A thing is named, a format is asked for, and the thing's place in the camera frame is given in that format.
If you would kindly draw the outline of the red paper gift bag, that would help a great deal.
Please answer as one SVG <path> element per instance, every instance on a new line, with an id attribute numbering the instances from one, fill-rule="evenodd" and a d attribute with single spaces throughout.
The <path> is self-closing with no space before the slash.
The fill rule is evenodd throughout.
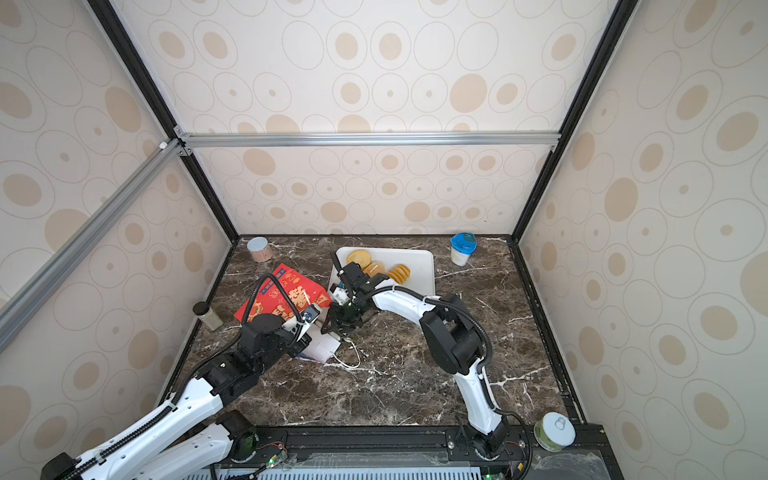
<path id="1" fill-rule="evenodd" d="M 310 337 L 311 342 L 301 353 L 301 356 L 319 363 L 328 362 L 341 345 L 340 337 L 337 334 L 323 334 L 321 332 L 321 327 L 331 306 L 331 297 L 328 292 L 318 283 L 285 264 L 276 267 L 273 275 L 279 280 L 290 300 L 300 312 L 310 305 L 316 305 L 320 309 L 320 317 L 309 327 L 308 333 L 305 335 L 305 337 Z M 276 315 L 281 317 L 284 322 L 288 322 L 291 327 L 296 325 L 294 313 L 288 305 L 288 301 L 271 280 L 267 280 L 260 287 L 248 315 L 248 321 L 251 322 L 261 314 Z"/>

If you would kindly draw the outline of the oval fake bread roll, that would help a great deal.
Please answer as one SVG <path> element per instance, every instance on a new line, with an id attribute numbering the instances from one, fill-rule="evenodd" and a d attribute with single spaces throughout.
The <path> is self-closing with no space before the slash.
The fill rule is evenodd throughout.
<path id="1" fill-rule="evenodd" d="M 369 277 L 374 277 L 375 275 L 378 275 L 378 274 L 386 275 L 386 274 L 387 274 L 387 269 L 386 269 L 386 266 L 385 266 L 385 264 L 384 264 L 383 262 L 379 262 L 379 261 L 372 261 L 372 262 L 371 262 L 371 263 L 370 263 L 370 264 L 369 264 L 369 265 L 368 265 L 368 266 L 367 266 L 367 267 L 364 269 L 364 272 L 365 272 L 365 273 L 366 273 L 366 274 L 367 274 Z"/>

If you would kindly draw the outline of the round fake bread bun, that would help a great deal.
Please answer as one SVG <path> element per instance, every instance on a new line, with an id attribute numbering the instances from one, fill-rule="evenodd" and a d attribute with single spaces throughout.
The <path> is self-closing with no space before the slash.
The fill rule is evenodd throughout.
<path id="1" fill-rule="evenodd" d="M 357 264 L 361 269 L 367 268 L 372 263 L 372 256 L 369 252 L 359 249 L 351 252 L 347 258 L 346 262 L 348 264 L 355 263 Z"/>

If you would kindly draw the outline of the ridged fake bread stack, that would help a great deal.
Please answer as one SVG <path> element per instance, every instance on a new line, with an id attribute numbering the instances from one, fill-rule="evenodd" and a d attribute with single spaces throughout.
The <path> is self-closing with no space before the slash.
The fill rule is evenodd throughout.
<path id="1" fill-rule="evenodd" d="M 394 280 L 397 284 L 405 284 L 411 276 L 411 270 L 404 264 L 398 264 L 392 267 L 387 275 L 390 279 Z"/>

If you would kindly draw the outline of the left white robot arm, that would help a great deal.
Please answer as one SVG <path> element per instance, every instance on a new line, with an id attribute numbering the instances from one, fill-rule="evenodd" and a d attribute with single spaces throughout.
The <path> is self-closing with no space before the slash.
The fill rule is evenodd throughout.
<path id="1" fill-rule="evenodd" d="M 257 294 L 272 284 L 287 301 L 293 318 L 262 313 L 250 318 Z M 273 274 L 257 280 L 246 303 L 238 333 L 201 361 L 151 413 L 126 430 L 74 458 L 61 453 L 48 461 L 42 479 L 130 479 L 182 434 L 215 415 L 253 388 L 283 356 L 297 356 L 311 338 L 307 332 L 321 309 L 300 309 Z"/>

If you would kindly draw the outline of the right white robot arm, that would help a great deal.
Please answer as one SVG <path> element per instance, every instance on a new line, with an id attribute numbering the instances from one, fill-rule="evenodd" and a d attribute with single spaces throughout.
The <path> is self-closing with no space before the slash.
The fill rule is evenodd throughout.
<path id="1" fill-rule="evenodd" d="M 367 312 L 395 314 L 421 328 L 435 363 L 452 375 L 464 400 L 468 439 L 477 455 L 494 460 L 504 451 L 510 431 L 509 416 L 492 397 L 486 366 L 493 358 L 487 332 L 456 295 L 423 295 L 385 274 L 367 275 L 357 262 L 343 265 L 330 253 L 338 281 L 329 288 L 331 305 L 321 329 L 346 336 L 364 326 Z"/>

